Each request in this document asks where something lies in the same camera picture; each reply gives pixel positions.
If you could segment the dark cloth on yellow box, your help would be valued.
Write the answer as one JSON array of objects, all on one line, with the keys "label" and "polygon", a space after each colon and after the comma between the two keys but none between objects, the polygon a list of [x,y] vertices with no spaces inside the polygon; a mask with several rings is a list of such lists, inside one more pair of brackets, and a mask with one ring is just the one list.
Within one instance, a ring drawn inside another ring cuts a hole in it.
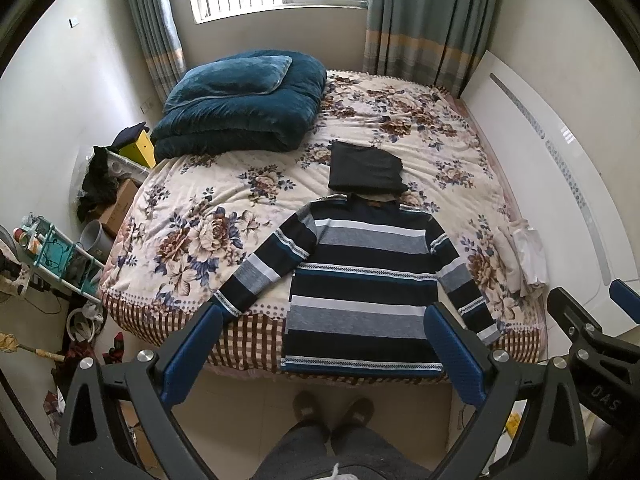
[{"label": "dark cloth on yellow box", "polygon": [[108,149],[112,152],[119,152],[122,148],[126,148],[127,145],[136,143],[142,132],[148,131],[149,128],[146,126],[146,122],[138,122],[131,127],[123,128]]}]

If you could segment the right brown slipper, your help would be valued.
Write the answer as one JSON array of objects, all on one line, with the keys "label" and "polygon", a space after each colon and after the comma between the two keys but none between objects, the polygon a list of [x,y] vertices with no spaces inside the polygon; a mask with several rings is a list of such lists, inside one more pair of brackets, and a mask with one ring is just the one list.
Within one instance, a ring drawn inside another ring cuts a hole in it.
[{"label": "right brown slipper", "polygon": [[340,426],[361,426],[367,427],[374,415],[374,404],[369,398],[360,396],[352,401],[340,422]]}]

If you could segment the striped knit sweater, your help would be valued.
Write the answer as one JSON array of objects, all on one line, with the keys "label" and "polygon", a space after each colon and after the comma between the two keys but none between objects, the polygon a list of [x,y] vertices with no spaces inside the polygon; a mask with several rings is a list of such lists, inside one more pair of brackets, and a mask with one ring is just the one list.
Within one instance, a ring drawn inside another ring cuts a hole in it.
[{"label": "striped knit sweater", "polygon": [[446,292],[483,344],[500,336],[465,258],[427,212],[356,195],[313,200],[215,292],[237,318],[291,279],[281,366],[290,373],[431,377],[442,372],[424,312]]}]

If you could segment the floral bed blanket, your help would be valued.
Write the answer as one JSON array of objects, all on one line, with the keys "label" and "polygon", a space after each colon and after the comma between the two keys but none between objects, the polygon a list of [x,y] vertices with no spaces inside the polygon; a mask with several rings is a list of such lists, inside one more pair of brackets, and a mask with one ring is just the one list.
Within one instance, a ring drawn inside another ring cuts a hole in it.
[{"label": "floral bed blanket", "polygon": [[[379,148],[400,158],[407,191],[400,195],[329,188],[331,145]],[[494,244],[499,226],[515,221],[506,189],[480,132],[447,90],[412,81],[334,70],[320,113],[291,153],[184,155],[154,168],[117,234],[100,291],[124,330],[162,344],[288,217],[313,200],[356,195],[394,200],[431,214],[457,252],[497,322],[491,347],[524,363],[544,351],[537,298],[512,294]],[[442,376],[383,377],[290,373],[281,366],[291,279],[281,278],[228,326],[209,355],[224,370],[332,382],[430,382]]]}]

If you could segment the yellow box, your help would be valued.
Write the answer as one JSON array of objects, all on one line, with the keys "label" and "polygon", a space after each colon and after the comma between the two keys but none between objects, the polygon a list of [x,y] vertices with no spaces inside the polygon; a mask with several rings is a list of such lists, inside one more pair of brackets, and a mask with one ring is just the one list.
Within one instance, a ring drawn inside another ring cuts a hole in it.
[{"label": "yellow box", "polygon": [[120,148],[118,154],[146,168],[156,166],[153,144],[145,130],[140,132],[136,140]]}]

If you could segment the teal curtain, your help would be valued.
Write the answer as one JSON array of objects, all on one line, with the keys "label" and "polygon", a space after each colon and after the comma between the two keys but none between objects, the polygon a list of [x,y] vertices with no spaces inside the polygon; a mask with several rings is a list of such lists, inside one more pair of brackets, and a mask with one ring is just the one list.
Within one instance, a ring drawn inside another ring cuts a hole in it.
[{"label": "teal curtain", "polygon": [[143,57],[158,97],[165,102],[186,73],[186,59],[170,0],[128,0]]},{"label": "teal curtain", "polygon": [[497,0],[369,0],[363,68],[460,96],[485,53]]}]

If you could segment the white crumpled cloth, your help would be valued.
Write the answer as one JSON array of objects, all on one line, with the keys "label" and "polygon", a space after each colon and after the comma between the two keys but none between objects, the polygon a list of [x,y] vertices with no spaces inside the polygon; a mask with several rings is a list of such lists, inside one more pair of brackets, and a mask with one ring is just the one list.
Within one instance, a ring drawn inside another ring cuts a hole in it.
[{"label": "white crumpled cloth", "polygon": [[509,292],[540,297],[549,284],[546,253],[539,232],[526,219],[499,226],[494,244],[506,270]]}]

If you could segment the teal velvet pillow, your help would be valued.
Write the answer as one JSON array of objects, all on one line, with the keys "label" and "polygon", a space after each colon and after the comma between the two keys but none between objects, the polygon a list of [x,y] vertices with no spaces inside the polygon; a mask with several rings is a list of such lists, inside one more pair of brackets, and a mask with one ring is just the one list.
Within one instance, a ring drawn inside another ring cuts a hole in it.
[{"label": "teal velvet pillow", "polygon": [[163,111],[200,101],[265,96],[282,84],[293,59],[288,55],[227,58],[186,72],[167,97]]}]

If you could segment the cardboard box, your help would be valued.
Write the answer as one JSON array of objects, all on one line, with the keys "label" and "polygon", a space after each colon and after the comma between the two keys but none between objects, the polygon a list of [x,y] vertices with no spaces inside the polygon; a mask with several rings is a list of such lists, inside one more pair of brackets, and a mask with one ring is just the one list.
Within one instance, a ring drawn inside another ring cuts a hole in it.
[{"label": "cardboard box", "polygon": [[117,191],[116,202],[108,206],[102,214],[100,214],[99,220],[102,228],[110,234],[111,237],[116,237],[131,204],[134,202],[137,192],[138,186],[136,182],[131,179],[126,179]]}]

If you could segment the folded teal velvet quilt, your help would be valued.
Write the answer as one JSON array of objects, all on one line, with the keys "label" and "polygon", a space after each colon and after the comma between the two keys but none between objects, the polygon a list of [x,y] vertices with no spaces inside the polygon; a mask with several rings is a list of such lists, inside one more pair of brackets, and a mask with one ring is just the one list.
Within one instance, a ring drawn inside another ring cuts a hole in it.
[{"label": "folded teal velvet quilt", "polygon": [[258,55],[293,59],[280,87],[265,96],[200,101],[167,114],[163,111],[151,134],[157,162],[183,155],[282,153],[299,147],[319,113],[326,68],[313,56],[297,51],[255,50],[220,60]]}]

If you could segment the left teal curtain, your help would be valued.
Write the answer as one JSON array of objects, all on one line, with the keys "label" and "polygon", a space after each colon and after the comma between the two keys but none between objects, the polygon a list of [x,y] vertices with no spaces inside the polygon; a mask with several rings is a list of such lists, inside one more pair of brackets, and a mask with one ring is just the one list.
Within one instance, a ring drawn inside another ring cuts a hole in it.
[{"label": "left teal curtain", "polygon": [[128,0],[143,57],[158,97],[165,102],[186,73],[186,59],[170,0]]}]

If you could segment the person's legs in grey trousers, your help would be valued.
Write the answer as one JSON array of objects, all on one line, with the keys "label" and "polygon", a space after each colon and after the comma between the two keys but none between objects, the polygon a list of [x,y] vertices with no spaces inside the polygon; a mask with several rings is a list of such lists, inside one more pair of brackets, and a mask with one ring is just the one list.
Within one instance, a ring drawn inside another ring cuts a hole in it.
[{"label": "person's legs in grey trousers", "polygon": [[365,426],[329,430],[321,422],[299,422],[267,454],[253,477],[427,479],[431,474]]}]

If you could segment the folded black garment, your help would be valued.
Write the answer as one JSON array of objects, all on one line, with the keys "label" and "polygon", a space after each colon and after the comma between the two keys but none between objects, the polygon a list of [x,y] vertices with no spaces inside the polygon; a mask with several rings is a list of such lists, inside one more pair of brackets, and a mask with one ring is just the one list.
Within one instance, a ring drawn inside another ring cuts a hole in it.
[{"label": "folded black garment", "polygon": [[336,192],[400,195],[407,191],[402,161],[379,148],[336,141],[331,145],[329,188]]}]

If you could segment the grey bucket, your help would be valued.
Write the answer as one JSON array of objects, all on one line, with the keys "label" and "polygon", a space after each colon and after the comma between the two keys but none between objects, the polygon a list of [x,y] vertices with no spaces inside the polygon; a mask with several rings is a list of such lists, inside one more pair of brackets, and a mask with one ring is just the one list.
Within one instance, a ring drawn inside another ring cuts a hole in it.
[{"label": "grey bucket", "polygon": [[98,219],[86,224],[80,234],[79,245],[99,261],[106,263],[108,255],[113,247],[114,240],[106,232],[103,224]]}]

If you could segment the white bed headboard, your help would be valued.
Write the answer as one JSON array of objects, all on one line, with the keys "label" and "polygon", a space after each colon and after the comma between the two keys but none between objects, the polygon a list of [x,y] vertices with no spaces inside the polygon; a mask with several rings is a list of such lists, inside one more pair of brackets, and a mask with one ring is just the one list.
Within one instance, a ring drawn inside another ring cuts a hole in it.
[{"label": "white bed headboard", "polygon": [[620,336],[636,323],[610,297],[639,274],[623,221],[596,167],[554,109],[491,52],[462,100],[510,184],[518,210],[538,231],[550,287],[565,288]]}]

